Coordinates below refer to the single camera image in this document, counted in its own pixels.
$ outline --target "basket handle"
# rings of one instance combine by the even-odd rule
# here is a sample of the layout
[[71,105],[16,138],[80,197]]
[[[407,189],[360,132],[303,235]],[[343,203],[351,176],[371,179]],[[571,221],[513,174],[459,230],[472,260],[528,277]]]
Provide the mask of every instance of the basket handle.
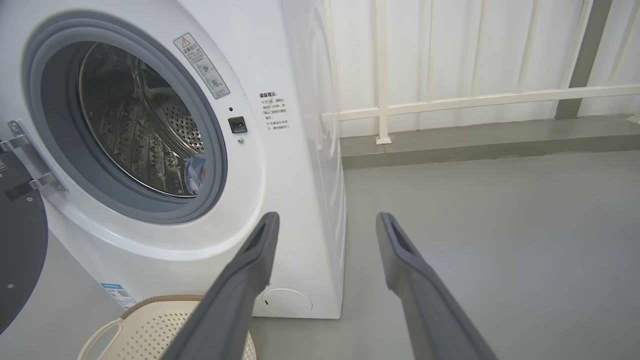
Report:
[[[86,341],[86,343],[84,344],[84,346],[82,347],[82,350],[80,350],[80,354],[78,355],[77,360],[84,360],[86,358],[87,353],[89,353],[89,350],[93,347],[93,344],[105,333],[107,332],[107,330],[109,330],[110,328],[114,327],[114,326],[120,326],[120,323],[122,323],[123,320],[121,318],[117,318],[116,320],[110,321],[108,323],[106,323],[103,327],[101,327],[100,329],[98,329],[98,331],[94,332],[93,335],[91,335],[91,337],[89,338],[89,340]],[[113,339],[111,339],[111,341],[109,342],[109,345],[107,345],[107,347],[104,349],[104,351],[106,351],[111,344],[113,343],[114,340],[116,340],[116,338],[118,337],[118,335],[120,334],[120,330],[118,330],[118,333],[115,334],[115,336],[113,336]]]

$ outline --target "white wall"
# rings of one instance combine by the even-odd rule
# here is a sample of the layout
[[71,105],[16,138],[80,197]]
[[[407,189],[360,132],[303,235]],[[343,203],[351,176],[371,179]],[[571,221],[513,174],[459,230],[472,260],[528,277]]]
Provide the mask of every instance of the white wall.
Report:
[[[327,0],[332,8],[341,110],[377,106],[374,0]],[[609,77],[634,0],[613,0],[589,85]],[[431,38],[431,0],[387,0],[388,98],[390,104],[471,95],[471,77],[480,16],[480,0],[439,0]],[[486,0],[485,40],[477,66],[476,95],[514,92],[524,51],[532,0]],[[524,91],[559,88],[577,36],[582,0],[541,0],[538,32]],[[433,47],[433,91],[427,94],[429,47]],[[615,83],[640,82],[640,26]],[[586,99],[580,116],[633,113],[638,96]],[[464,126],[489,122],[549,119],[557,101],[432,111],[389,117],[389,131]],[[378,133],[378,119],[340,122],[340,134]]]

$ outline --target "washing machine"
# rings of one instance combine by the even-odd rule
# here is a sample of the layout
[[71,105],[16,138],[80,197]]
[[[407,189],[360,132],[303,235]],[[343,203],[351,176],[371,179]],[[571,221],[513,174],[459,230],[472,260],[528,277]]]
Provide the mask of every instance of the washing machine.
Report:
[[322,0],[2,2],[0,138],[33,178],[5,196],[38,188],[52,234],[124,308],[205,293],[277,211],[254,316],[339,318],[325,16]]

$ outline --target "energy label sticker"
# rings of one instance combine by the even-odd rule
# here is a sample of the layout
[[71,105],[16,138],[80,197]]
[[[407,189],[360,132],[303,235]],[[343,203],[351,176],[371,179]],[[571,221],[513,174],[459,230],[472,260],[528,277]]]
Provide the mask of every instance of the energy label sticker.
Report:
[[122,286],[118,284],[100,284],[102,287],[117,301],[125,310],[129,309],[138,302],[127,293]]

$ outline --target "concrete floor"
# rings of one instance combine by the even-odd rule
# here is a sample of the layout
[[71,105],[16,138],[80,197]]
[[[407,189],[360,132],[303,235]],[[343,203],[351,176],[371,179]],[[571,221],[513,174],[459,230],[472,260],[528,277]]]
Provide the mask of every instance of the concrete floor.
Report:
[[413,359],[387,290],[395,215],[499,359],[637,359],[640,152],[351,170],[340,320],[254,318],[260,360]]

